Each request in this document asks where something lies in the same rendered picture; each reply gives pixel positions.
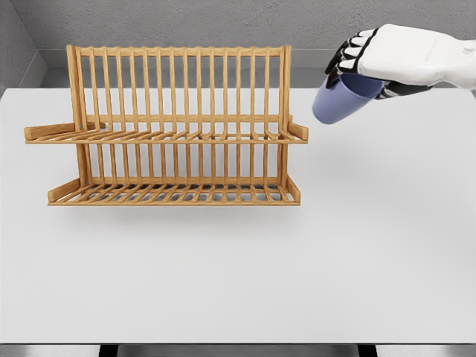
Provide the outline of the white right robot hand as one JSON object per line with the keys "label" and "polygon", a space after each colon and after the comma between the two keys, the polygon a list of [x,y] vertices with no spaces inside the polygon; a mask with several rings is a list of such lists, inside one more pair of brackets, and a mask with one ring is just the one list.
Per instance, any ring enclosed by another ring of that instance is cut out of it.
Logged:
{"label": "white right robot hand", "polygon": [[384,82],[377,100],[427,91],[442,80],[445,52],[453,40],[444,33],[392,24],[360,31],[330,60],[326,87],[343,74],[360,74]]}

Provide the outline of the blue plastic cup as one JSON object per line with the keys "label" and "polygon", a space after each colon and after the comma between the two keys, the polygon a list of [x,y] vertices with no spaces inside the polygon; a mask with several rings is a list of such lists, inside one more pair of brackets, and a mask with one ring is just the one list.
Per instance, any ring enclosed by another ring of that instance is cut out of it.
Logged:
{"label": "blue plastic cup", "polygon": [[321,123],[336,123],[367,105],[384,84],[382,80],[360,74],[342,74],[332,88],[323,85],[319,89],[312,112]]}

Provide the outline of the wooden two-tier dish rack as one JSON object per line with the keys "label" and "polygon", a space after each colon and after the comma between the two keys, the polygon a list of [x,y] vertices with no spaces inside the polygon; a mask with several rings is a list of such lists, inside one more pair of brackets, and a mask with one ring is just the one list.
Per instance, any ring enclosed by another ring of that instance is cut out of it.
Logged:
{"label": "wooden two-tier dish rack", "polygon": [[70,123],[25,129],[73,144],[78,178],[50,205],[299,205],[288,149],[291,48],[67,48]]}

